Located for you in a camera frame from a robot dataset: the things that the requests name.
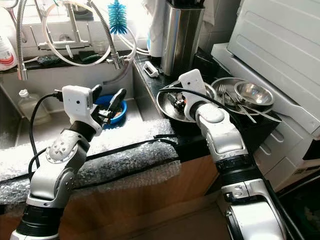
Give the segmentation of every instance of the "kitchen floor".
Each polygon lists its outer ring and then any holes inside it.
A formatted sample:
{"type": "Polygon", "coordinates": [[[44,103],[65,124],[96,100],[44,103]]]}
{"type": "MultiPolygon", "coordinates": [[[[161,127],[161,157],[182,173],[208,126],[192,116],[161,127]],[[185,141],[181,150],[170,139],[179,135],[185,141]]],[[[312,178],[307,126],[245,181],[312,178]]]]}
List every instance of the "kitchen floor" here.
{"type": "Polygon", "coordinates": [[[226,221],[215,204],[117,240],[229,240],[226,221]]]}

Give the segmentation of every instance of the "fork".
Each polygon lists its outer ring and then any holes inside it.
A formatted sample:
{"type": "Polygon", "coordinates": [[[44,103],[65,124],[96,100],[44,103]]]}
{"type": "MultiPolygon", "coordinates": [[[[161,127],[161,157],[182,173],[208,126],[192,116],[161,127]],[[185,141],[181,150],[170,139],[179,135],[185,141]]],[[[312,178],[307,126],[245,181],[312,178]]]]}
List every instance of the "fork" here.
{"type": "Polygon", "coordinates": [[[238,107],[241,109],[241,111],[242,111],[245,115],[247,115],[247,117],[248,117],[254,124],[256,124],[257,121],[250,115],[250,113],[248,113],[248,111],[247,111],[241,104],[239,104],[239,102],[238,102],[229,92],[227,92],[226,86],[224,86],[223,84],[221,84],[221,85],[222,85],[221,89],[225,91],[224,93],[229,96],[229,98],[231,99],[231,101],[233,101],[234,104],[235,104],[236,106],[238,106],[238,107]]]}
{"type": "Polygon", "coordinates": [[[227,91],[227,88],[225,85],[220,84],[218,87],[218,93],[221,95],[221,104],[224,106],[225,105],[225,93],[227,91]]]}

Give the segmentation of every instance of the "white tile wall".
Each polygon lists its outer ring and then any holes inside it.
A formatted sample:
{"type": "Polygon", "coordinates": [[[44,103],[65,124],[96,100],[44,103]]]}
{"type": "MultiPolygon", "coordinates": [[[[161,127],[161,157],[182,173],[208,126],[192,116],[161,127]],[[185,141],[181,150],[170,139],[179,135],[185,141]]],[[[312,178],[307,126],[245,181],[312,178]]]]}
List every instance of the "white tile wall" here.
{"type": "Polygon", "coordinates": [[[202,22],[199,47],[210,53],[214,44],[229,41],[236,24],[237,11],[241,0],[207,0],[213,1],[214,25],[202,22]]]}

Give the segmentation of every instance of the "blue bowl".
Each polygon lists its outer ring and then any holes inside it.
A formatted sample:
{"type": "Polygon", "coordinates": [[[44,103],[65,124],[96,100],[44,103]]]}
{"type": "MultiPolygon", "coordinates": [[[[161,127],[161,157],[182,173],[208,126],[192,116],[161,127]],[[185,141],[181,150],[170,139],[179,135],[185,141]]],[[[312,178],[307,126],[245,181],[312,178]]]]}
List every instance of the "blue bowl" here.
{"type": "MultiPolygon", "coordinates": [[[[109,103],[112,99],[113,95],[104,95],[104,96],[100,96],[94,104],[97,104],[97,105],[103,105],[105,106],[106,108],[109,107],[109,103]]],[[[120,115],[114,117],[111,119],[111,123],[110,124],[115,124],[117,122],[119,122],[121,119],[124,118],[126,112],[127,112],[127,103],[126,101],[122,101],[121,102],[121,108],[122,108],[122,112],[120,115]]]]}

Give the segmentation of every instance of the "black countertop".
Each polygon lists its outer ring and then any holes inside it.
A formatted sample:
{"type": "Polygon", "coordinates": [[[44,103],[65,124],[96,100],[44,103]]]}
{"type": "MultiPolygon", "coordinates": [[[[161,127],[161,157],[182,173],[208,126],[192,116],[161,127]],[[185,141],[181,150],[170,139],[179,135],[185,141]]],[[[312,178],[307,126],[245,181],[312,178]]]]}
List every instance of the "black countertop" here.
{"type": "MultiPolygon", "coordinates": [[[[141,57],[140,55],[137,55],[134,60],[135,65],[152,93],[154,101],[156,101],[157,94],[161,88],[178,79],[178,77],[168,77],[161,73],[162,70],[160,68],[159,58],[151,58],[149,56],[141,57]],[[146,61],[150,61],[159,70],[159,77],[151,78],[143,70],[143,65],[146,61]]],[[[231,75],[221,68],[211,56],[206,55],[203,51],[197,52],[193,66],[194,69],[197,68],[200,70],[203,80],[208,84],[211,84],[219,78],[231,77],[231,75]]],[[[275,118],[278,117],[274,112],[271,112],[270,115],[275,118]]],[[[239,130],[250,153],[257,150],[260,144],[278,125],[277,122],[271,121],[263,116],[255,116],[255,119],[258,122],[257,124],[253,124],[247,119],[247,116],[236,114],[236,117],[241,124],[241,129],[239,130]]],[[[201,131],[196,123],[186,123],[171,118],[169,118],[169,120],[178,138],[178,146],[175,150],[177,151],[181,162],[210,154],[206,140],[202,137],[201,131]]]]}

